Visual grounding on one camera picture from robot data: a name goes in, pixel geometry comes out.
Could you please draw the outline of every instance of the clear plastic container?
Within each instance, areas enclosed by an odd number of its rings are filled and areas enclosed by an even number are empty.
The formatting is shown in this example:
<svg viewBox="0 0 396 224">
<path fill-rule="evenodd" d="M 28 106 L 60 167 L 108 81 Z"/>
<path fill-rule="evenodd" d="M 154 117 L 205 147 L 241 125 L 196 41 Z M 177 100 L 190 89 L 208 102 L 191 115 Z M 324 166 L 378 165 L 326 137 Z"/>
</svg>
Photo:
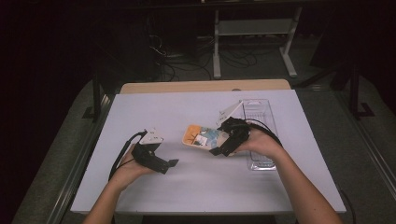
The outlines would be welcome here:
<svg viewBox="0 0 396 224">
<path fill-rule="evenodd" d="M 245 99 L 242 102 L 242 109 L 239 110 L 240 119 L 246 119 L 247 122 L 256 123 L 260 126 L 263 126 L 262 122 L 277 136 L 275 121 L 268 100 Z M 251 151 L 247 151 L 247 168 L 253 171 L 276 170 L 272 160 Z"/>
</svg>

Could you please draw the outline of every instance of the hand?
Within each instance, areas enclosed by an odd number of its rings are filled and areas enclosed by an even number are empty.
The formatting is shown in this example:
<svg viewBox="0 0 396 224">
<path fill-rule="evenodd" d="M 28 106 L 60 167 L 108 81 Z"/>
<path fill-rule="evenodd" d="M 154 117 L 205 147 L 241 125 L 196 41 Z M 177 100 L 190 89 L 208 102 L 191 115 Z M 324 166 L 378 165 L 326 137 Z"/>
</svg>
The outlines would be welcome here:
<svg viewBox="0 0 396 224">
<path fill-rule="evenodd" d="M 139 176 L 154 173 L 153 170 L 137 163 L 133 156 L 134 144 L 120 161 L 119 168 L 111 177 L 109 184 L 117 189 L 125 190 L 128 185 L 134 182 Z"/>
<path fill-rule="evenodd" d="M 272 159 L 277 152 L 284 149 L 268 134 L 252 128 L 250 130 L 250 137 L 248 140 L 241 144 L 241 146 L 239 146 L 235 152 L 244 150 L 254 151 Z"/>
</svg>

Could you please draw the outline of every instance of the person's left hand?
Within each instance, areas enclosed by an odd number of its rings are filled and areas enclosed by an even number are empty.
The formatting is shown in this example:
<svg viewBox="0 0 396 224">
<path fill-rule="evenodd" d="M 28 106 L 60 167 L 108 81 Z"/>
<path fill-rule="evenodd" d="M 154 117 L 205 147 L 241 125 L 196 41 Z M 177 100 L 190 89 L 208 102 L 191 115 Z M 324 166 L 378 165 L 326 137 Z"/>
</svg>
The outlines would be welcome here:
<svg viewBox="0 0 396 224">
<path fill-rule="evenodd" d="M 140 165 L 134 160 L 132 156 L 133 150 L 134 144 L 131 145 L 128 152 L 121 159 L 119 168 L 109 181 L 109 183 L 120 190 L 125 190 L 139 176 L 154 173 L 153 170 Z"/>
</svg>

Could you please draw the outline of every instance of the forearm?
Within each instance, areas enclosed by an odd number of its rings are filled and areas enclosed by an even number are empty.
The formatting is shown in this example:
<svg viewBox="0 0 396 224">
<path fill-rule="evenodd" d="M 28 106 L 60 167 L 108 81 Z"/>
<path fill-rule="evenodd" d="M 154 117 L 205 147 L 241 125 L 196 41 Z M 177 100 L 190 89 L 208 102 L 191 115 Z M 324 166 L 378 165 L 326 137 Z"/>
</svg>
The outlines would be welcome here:
<svg viewBox="0 0 396 224">
<path fill-rule="evenodd" d="M 114 187 L 114 185 L 111 185 L 111 183 L 108 183 L 83 223 L 111 223 L 111 218 L 114 215 L 117 200 L 119 199 L 121 192 L 121 189 L 118 189 Z"/>
<path fill-rule="evenodd" d="M 274 162 L 300 223 L 342 223 L 332 206 L 284 149 L 279 151 Z"/>
</svg>

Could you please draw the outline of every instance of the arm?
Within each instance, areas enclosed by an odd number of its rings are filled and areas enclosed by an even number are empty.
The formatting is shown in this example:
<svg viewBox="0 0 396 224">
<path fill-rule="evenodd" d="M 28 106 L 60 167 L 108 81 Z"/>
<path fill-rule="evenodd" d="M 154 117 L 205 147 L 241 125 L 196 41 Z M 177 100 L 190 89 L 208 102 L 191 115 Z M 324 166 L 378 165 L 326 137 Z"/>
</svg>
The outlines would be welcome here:
<svg viewBox="0 0 396 224">
<path fill-rule="evenodd" d="M 133 149 L 134 146 L 131 146 L 122 158 L 118 170 L 105 185 L 91 212 L 84 219 L 84 224 L 110 223 L 122 191 L 139 176 L 153 172 L 149 168 L 139 165 L 136 161 L 131 161 L 133 159 L 131 153 Z"/>
<path fill-rule="evenodd" d="M 303 174 L 288 152 L 270 136 L 252 130 L 249 139 L 236 151 L 242 150 L 255 151 L 274 161 L 300 223 L 342 223 L 332 206 Z"/>
</svg>

